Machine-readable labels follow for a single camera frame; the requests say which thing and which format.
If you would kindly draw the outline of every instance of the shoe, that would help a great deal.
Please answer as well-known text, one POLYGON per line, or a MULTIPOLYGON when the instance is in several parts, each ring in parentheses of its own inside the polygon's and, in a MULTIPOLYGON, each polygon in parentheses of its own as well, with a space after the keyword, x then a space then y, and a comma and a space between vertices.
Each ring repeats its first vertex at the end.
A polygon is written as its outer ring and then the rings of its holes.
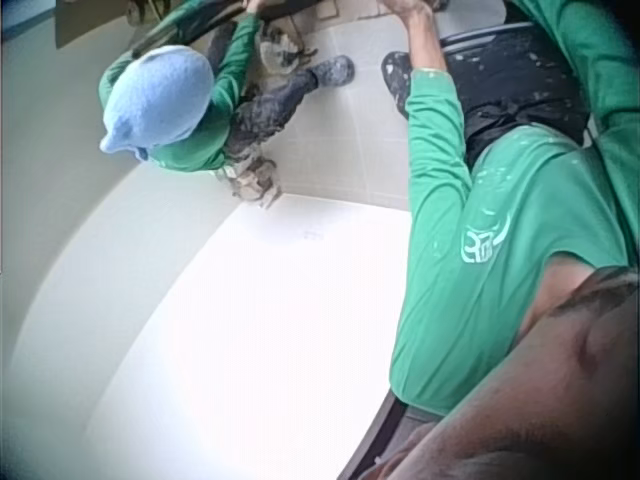
POLYGON ((353 60, 344 55, 322 62, 310 70, 318 79, 319 87, 342 87, 351 83, 356 74, 353 60))
POLYGON ((404 118, 409 118, 405 105, 411 92, 411 71, 408 53, 391 52, 382 61, 382 78, 404 118))

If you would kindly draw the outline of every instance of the floor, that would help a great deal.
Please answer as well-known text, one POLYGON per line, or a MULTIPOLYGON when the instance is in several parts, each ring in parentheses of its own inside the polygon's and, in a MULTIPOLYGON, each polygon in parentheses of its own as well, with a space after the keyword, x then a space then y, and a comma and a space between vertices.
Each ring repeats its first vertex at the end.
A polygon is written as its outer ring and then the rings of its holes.
POLYGON ((406 212, 368 205, 241 205, 90 421, 109 478, 337 478, 389 388, 409 229, 406 212))
MULTIPOLYGON (((504 17, 501 0, 453 0, 437 20, 444 37, 501 24, 504 17)), ((304 39, 319 50, 316 62, 349 55, 357 76, 347 87, 314 92, 286 129, 265 145, 285 192, 407 209, 407 122, 380 72, 387 53, 408 49, 402 24, 386 15, 325 28, 304 39)))

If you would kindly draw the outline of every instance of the beige tile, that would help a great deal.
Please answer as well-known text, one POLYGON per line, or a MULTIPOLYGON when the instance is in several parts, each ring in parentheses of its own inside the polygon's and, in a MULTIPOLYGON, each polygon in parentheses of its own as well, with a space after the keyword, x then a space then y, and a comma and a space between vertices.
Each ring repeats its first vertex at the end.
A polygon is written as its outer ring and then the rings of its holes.
POLYGON ((303 152, 317 187, 366 190, 356 138, 304 141, 303 152))
POLYGON ((357 134, 349 93, 321 88, 304 99, 293 122, 299 139, 354 138, 357 134))
POLYGON ((309 164, 297 140, 286 140, 276 136, 263 145, 262 153, 278 165, 278 176, 282 183, 313 184, 309 164))
POLYGON ((369 195, 364 190, 347 190, 341 188, 316 188, 316 195, 320 198, 341 200, 353 203, 369 203, 369 195))
POLYGON ((407 33, 395 16, 340 25, 331 29, 338 53, 350 56, 358 68, 380 68, 389 52, 408 50, 407 33))
POLYGON ((478 28, 502 25, 506 18, 504 0, 455 0, 436 14, 441 38, 478 28))
POLYGON ((398 112, 379 68, 358 70, 354 82, 346 89, 361 138, 407 139, 408 122, 398 112))
POLYGON ((340 17, 344 21, 354 21, 378 15, 377 0, 336 0, 340 17))
POLYGON ((337 55, 331 30, 310 33, 303 37, 303 41, 308 50, 318 50, 309 65, 316 65, 337 55))
POLYGON ((317 197, 318 191, 313 185, 282 183, 282 191, 292 195, 304 195, 306 197, 317 197))
POLYGON ((393 208, 394 210, 409 211, 409 199, 407 197, 395 197, 393 195, 369 194, 369 203, 377 207, 393 208))
POLYGON ((405 140, 362 141, 369 193, 404 197, 409 184, 409 146, 405 140))
POLYGON ((307 33, 321 31, 337 25, 352 23, 362 18, 369 18, 378 15, 376 0, 336 0, 338 6, 338 17, 321 20, 314 8, 308 8, 293 16, 293 22, 298 31, 305 35, 307 33))

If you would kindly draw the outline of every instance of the blue knit cap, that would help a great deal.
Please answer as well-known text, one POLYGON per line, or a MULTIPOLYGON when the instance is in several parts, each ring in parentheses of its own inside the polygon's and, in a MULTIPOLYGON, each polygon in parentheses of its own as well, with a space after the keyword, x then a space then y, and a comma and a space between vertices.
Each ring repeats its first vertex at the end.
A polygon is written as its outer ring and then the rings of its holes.
POLYGON ((207 58, 182 46, 161 47, 132 62, 113 86, 104 110, 107 135, 100 150, 149 150, 184 140, 211 101, 213 72, 207 58))

